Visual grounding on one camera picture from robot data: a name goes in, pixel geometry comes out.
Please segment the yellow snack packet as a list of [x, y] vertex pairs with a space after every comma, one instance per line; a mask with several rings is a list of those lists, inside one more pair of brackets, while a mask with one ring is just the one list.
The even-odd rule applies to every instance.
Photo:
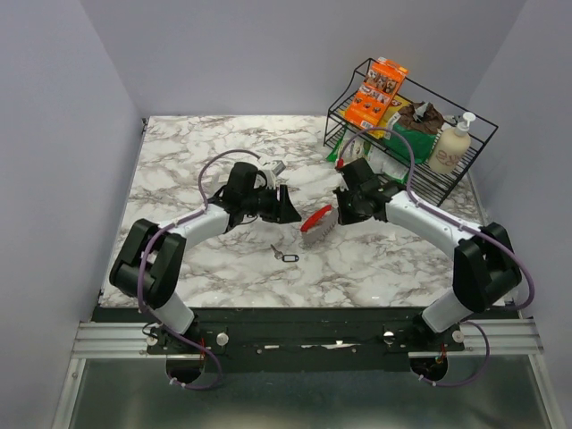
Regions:
[[376, 126], [386, 128], [391, 117], [395, 113], [397, 113], [402, 107], [410, 105], [410, 104], [411, 104], [411, 102], [408, 99], [402, 97], [401, 95], [396, 95], [392, 99], [390, 105], [388, 106], [385, 113], [383, 114], [383, 117], [376, 124]]

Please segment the small silver key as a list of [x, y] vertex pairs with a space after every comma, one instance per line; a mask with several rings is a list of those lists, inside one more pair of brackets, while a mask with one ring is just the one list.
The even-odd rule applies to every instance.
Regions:
[[274, 257], [278, 260], [282, 260], [283, 258], [283, 253], [274, 245], [271, 245], [271, 250], [274, 253]]

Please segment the orange snack box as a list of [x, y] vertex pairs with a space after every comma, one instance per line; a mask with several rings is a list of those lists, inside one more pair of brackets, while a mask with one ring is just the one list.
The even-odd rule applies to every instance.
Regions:
[[407, 76], [408, 69], [392, 60], [374, 60], [344, 118], [360, 129], [377, 127]]

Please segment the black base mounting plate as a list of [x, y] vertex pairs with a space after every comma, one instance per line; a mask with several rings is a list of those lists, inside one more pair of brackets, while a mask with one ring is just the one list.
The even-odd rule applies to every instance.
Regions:
[[213, 356], [148, 328], [145, 351], [165, 358], [169, 375], [309, 373], [333, 371], [445, 371], [464, 350], [458, 324], [443, 333], [421, 327], [418, 307], [200, 308], [188, 338]]

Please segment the white green pouch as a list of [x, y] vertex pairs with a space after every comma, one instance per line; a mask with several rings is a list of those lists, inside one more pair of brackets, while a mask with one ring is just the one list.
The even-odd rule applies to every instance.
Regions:
[[345, 163], [352, 162], [357, 158], [364, 158], [369, 163], [373, 172], [382, 178], [399, 183], [405, 183], [407, 181], [408, 167], [406, 165], [400, 163], [361, 137], [358, 137], [348, 145], [342, 158]]

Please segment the black key tag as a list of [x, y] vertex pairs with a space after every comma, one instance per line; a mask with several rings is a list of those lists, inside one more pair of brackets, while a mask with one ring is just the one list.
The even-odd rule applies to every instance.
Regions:
[[299, 261], [299, 255], [284, 254], [284, 255], [282, 255], [282, 261], [284, 263], [297, 263]]

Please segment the metal keyring coil red holder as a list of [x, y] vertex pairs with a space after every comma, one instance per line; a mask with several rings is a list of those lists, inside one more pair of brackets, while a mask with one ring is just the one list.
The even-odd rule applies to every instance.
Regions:
[[300, 227], [302, 247], [311, 248], [324, 239], [338, 224], [336, 206], [327, 205], [310, 215]]

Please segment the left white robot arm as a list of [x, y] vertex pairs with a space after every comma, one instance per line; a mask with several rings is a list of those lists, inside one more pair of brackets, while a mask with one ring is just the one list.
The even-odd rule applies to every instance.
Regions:
[[237, 162], [228, 180], [207, 200], [208, 207], [178, 221], [137, 220], [114, 260], [109, 282], [137, 299], [166, 328], [168, 343], [178, 352], [192, 351], [198, 331], [194, 312], [176, 293], [184, 254], [201, 242], [224, 235], [246, 218], [267, 223], [297, 223], [301, 216], [290, 201], [288, 187], [278, 185], [282, 161], [258, 168]]

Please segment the cream pump soap bottle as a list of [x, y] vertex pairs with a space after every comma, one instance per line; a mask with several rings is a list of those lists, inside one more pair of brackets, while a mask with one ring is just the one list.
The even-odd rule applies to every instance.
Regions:
[[444, 129], [437, 139], [427, 163], [436, 173], [451, 173], [471, 144], [469, 130], [476, 116], [464, 112], [454, 127]]

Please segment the aluminium extrusion rail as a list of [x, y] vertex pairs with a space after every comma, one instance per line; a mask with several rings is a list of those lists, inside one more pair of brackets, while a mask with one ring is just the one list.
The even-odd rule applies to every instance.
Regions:
[[72, 347], [73, 358], [146, 358], [143, 323], [81, 323]]

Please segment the green and brown bag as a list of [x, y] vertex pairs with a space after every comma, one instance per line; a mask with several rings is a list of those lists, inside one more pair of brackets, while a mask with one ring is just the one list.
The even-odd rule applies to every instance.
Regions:
[[425, 162], [433, 151], [437, 135], [441, 132], [444, 119], [442, 114], [430, 102], [411, 103], [395, 113], [386, 129], [383, 139], [385, 146], [399, 159], [410, 161], [408, 149], [396, 131], [409, 144], [415, 158], [415, 164]]

